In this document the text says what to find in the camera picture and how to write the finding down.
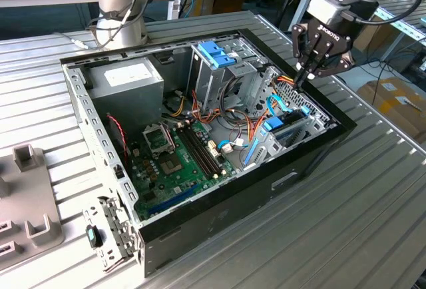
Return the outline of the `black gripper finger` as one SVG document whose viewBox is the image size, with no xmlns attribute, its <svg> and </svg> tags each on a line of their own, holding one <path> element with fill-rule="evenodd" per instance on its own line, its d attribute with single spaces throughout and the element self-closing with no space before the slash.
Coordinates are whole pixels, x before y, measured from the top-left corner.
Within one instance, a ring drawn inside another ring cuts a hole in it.
<svg viewBox="0 0 426 289">
<path fill-rule="evenodd" d="M 334 74 L 348 71 L 353 67 L 353 59 L 350 52 L 340 55 L 336 62 L 327 65 L 325 62 L 329 59 L 327 55 L 308 59 L 301 62 L 301 84 L 314 78 L 324 78 Z"/>
<path fill-rule="evenodd" d="M 298 60 L 298 72 L 294 78 L 296 86 L 301 86 L 306 78 L 306 63 L 307 63 L 307 54 L 306 54 L 306 43 L 308 35 L 308 25 L 307 24 L 295 24 L 292 27 L 292 46 L 293 46 L 293 55 Z"/>
</svg>

